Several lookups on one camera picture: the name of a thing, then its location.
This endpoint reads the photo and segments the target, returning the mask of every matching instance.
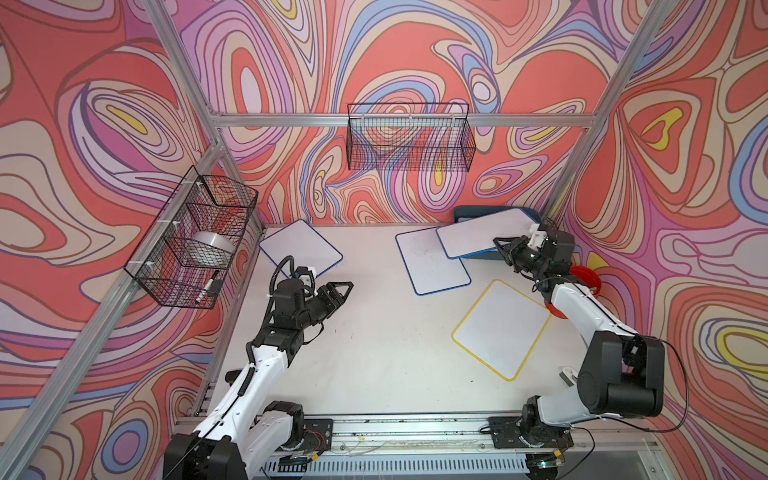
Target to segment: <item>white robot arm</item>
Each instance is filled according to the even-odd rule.
[[[290,277],[275,287],[286,263]],[[340,286],[347,287],[344,294],[338,291]],[[306,435],[310,442],[305,442],[301,405],[272,402],[253,423],[272,387],[299,348],[308,343],[304,329],[330,318],[352,288],[352,282],[329,282],[315,291],[310,269],[294,269],[292,257],[280,262],[270,281],[270,301],[261,328],[246,344],[248,362],[192,435],[171,438],[163,480],[251,480],[280,447],[309,455],[322,453],[328,446],[324,439]]]
[[[579,422],[658,415],[664,399],[664,346],[623,324],[570,274],[573,236],[534,225],[530,238],[494,242],[505,262],[536,282],[545,301],[566,315],[587,346],[576,385],[525,403],[518,424],[521,440],[541,446]]]

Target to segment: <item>black wire basket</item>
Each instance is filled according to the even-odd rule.
[[[161,306],[212,309],[257,198],[256,190],[229,177],[198,174],[160,241],[140,262],[135,250],[125,270]],[[141,266],[131,268],[136,263]]]
[[[350,170],[469,171],[475,137],[469,105],[355,103],[347,105]]]

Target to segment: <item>psychedelic patterned wall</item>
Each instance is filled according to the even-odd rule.
[[[174,21],[215,111],[346,112],[464,100],[481,113],[592,112],[642,0],[190,0]],[[344,128],[223,132],[267,223],[448,221],[460,204],[539,207],[578,132],[477,128],[469,174],[349,172]]]
[[[0,2],[0,442],[207,147],[140,0]],[[186,414],[217,308],[137,295],[29,478],[147,478]]]
[[[683,0],[564,209],[602,300],[677,346],[683,478],[768,478],[768,4]],[[668,358],[665,408],[684,384]]]

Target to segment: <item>metal rail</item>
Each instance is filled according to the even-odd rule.
[[[264,230],[258,230],[256,233],[256,243],[258,245],[264,238]],[[235,331],[235,324],[237,323],[237,317],[240,316],[240,309],[243,308],[243,300],[245,300],[245,294],[248,291],[250,285],[250,278],[253,276],[253,268],[256,266],[256,260],[259,258],[260,249],[256,247],[255,251],[251,254],[250,258],[246,262],[245,270],[243,271],[243,279],[240,281],[240,285],[237,287],[237,294],[235,295],[234,302],[230,306],[227,316],[221,322],[221,329],[219,330],[219,337],[214,347],[214,354],[210,358],[210,363],[205,370],[203,381],[200,383],[200,390],[197,392],[194,404],[192,405],[192,415],[199,415],[203,404],[205,403],[205,395],[208,393],[212,383],[215,383],[221,366],[224,363],[224,357],[227,356],[227,350],[232,340],[232,334]]]
[[[451,117],[452,114],[370,114],[376,117]],[[211,114],[216,127],[346,127],[347,114]],[[472,127],[590,127],[593,114],[469,114]]]
[[[637,65],[650,45],[656,31],[667,13],[677,0],[653,0],[643,17],[635,36],[630,41],[617,70],[609,80],[606,90],[598,102],[593,114],[470,114],[469,123],[473,127],[583,127],[585,132],[579,137],[563,171],[555,181],[544,208],[545,216],[552,215],[562,204],[570,189],[575,173],[586,161],[590,149],[599,137],[611,109],[616,104],[621,92],[631,79]],[[208,135],[211,145],[197,164],[197,169],[210,173],[219,159],[227,175],[235,180],[242,180],[229,149],[226,148],[220,129],[222,127],[343,127],[346,126],[345,114],[214,114],[200,88],[197,76],[189,62],[179,34],[165,9],[162,0],[144,0],[144,5],[152,25],[157,31],[161,44],[177,72],[184,90],[192,102],[196,115]],[[182,184],[179,192],[168,203],[161,219],[169,220],[178,204],[186,197],[184,189],[191,184]],[[255,219],[254,226],[263,231],[261,223]],[[155,225],[138,252],[146,256],[160,238],[162,227]],[[248,275],[243,278],[247,285]],[[21,478],[37,451],[45,442],[59,416],[69,403],[72,395],[80,386],[88,370],[104,347],[115,325],[130,305],[137,284],[122,273],[112,286],[107,296],[80,332],[72,347],[60,361],[56,370],[45,383],[40,394],[27,409],[11,435],[0,450],[0,480]],[[238,289],[240,295],[246,286]],[[239,309],[238,301],[233,304],[233,311]]]
[[[598,102],[598,107],[595,109],[594,123],[589,130],[582,132],[574,145],[573,151],[568,156],[563,170],[554,181],[554,185],[552,185],[552,189],[549,191],[547,201],[541,212],[543,217],[553,217],[563,204],[568,191],[571,189],[576,173],[587,160],[588,154],[595,142],[599,140],[600,132],[603,126],[605,126],[608,116],[611,114],[616,103],[618,103],[621,93],[627,87],[635,70],[637,70],[637,66],[643,59],[643,55],[648,50],[650,43],[654,40],[656,32],[672,8],[677,4],[677,1],[653,0],[651,2],[648,10],[645,12],[645,16],[637,27],[637,31],[630,40],[624,56],[621,57],[616,71],[608,81],[603,96]]]
[[[520,412],[416,413],[373,415],[305,415],[307,419],[333,420],[333,450],[324,455],[455,454],[460,452],[492,452],[493,441],[480,428],[488,425],[490,416],[519,416]],[[644,420],[634,421],[647,426]],[[200,417],[182,417],[174,433],[189,434],[200,423]],[[597,450],[659,449],[651,433],[602,420],[585,424],[594,435]],[[588,450],[591,440],[581,430],[571,430],[572,450]],[[552,448],[516,449],[516,452],[552,452]]]
[[[197,80],[197,76],[194,74],[192,64],[184,50],[184,44],[181,42],[179,32],[176,30],[174,21],[170,17],[168,10],[165,8],[163,0],[144,0],[144,7],[146,8],[150,22],[152,22],[152,26],[157,33],[157,37],[160,39],[160,43],[168,53],[170,63],[176,71],[176,76],[181,81],[187,96],[192,102],[192,107],[197,115],[197,119],[200,121],[200,125],[202,125],[205,133],[208,135],[208,139],[211,142],[224,145],[221,131],[214,125],[211,119],[210,103],[200,87],[200,82]],[[232,153],[229,148],[225,151],[226,155],[223,157],[221,167],[227,172],[229,178],[242,182],[243,176],[232,158]]]

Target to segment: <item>whiteboard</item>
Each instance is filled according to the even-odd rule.
[[[494,250],[496,237],[529,235],[535,222],[519,208],[438,227],[437,235],[448,258],[461,258]]]
[[[277,265],[288,255],[293,255],[295,266],[313,266],[317,276],[323,275],[336,265],[344,256],[328,240],[307,224],[297,220],[288,227],[269,235],[259,243],[263,251]],[[283,275],[290,273],[288,265],[283,267]]]
[[[445,256],[436,230],[435,227],[395,235],[416,295],[442,292],[472,281],[461,260]]]
[[[511,382],[549,318],[543,306],[501,280],[494,280],[456,327],[453,341]]]

